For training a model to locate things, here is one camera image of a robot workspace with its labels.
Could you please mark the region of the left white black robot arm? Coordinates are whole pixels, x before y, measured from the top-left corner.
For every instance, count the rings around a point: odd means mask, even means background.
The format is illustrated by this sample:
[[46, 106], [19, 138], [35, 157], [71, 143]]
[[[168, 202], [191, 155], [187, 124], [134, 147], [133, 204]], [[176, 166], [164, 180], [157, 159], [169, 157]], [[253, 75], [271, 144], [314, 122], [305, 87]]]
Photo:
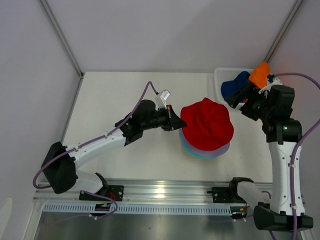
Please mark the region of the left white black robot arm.
[[61, 142], [54, 143], [41, 169], [55, 194], [78, 190], [89, 192], [100, 201], [107, 197], [109, 185], [100, 173], [81, 171], [82, 165], [108, 150], [139, 140], [146, 130], [161, 128], [170, 132], [186, 126], [187, 123], [176, 115], [171, 105], [157, 108], [152, 100], [145, 99], [132, 113], [117, 122], [110, 132], [67, 146]]

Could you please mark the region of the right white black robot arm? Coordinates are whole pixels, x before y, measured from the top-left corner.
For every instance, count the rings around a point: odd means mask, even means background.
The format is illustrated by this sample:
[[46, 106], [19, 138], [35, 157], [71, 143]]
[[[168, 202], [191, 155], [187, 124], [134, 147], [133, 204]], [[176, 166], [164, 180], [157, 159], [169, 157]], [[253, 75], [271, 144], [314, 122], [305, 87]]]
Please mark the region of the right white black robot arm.
[[259, 230], [295, 233], [314, 226], [301, 199], [298, 143], [303, 135], [301, 123], [291, 117], [294, 98], [291, 87], [269, 84], [260, 89], [249, 81], [226, 99], [232, 108], [246, 99], [239, 110], [254, 121], [261, 120], [266, 135], [272, 162], [271, 197], [243, 177], [233, 178], [227, 193], [233, 202], [243, 199], [253, 208], [254, 224]]

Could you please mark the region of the orange bucket hat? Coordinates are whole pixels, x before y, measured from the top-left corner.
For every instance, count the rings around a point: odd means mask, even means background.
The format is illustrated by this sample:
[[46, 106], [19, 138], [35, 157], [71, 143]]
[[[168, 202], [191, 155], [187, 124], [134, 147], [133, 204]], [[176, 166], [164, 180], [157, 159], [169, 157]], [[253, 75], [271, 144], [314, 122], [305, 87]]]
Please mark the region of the orange bucket hat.
[[253, 83], [257, 88], [263, 89], [267, 86], [267, 78], [270, 74], [270, 66], [267, 62], [263, 61], [256, 67], [250, 74], [248, 80]]

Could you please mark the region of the red bucket hat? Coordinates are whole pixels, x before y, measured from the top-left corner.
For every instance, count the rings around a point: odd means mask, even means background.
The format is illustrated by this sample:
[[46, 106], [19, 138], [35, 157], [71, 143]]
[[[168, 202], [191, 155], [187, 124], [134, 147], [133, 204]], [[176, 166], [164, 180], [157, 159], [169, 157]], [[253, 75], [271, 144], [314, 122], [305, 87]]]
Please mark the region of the red bucket hat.
[[180, 118], [186, 122], [182, 128], [185, 139], [199, 150], [215, 151], [227, 145], [234, 136], [228, 109], [207, 97], [183, 107]]

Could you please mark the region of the lavender bucket hat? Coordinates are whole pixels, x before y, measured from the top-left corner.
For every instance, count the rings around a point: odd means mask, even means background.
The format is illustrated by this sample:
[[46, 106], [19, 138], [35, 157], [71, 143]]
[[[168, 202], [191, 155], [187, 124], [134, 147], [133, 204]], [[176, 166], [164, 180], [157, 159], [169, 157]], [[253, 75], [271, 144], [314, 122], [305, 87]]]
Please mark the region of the lavender bucket hat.
[[[178, 130], [179, 132], [179, 139], [180, 139], [180, 143], [185, 143], [187, 146], [192, 146], [185, 138], [183, 131], [181, 129]], [[225, 154], [230, 148], [230, 143], [227, 143], [226, 145], [223, 145], [222, 147], [216, 149], [216, 150], [212, 150], [210, 152], [212, 152], [216, 158]]]

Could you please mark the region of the teal bucket hat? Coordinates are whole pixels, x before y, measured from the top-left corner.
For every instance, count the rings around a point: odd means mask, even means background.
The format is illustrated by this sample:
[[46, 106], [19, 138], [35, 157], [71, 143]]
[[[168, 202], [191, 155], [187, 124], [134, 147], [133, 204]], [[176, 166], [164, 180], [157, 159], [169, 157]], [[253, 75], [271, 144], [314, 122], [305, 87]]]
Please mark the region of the teal bucket hat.
[[214, 159], [216, 156], [211, 151], [200, 150], [193, 146], [186, 145], [184, 142], [181, 143], [183, 150], [192, 157], [209, 160]]

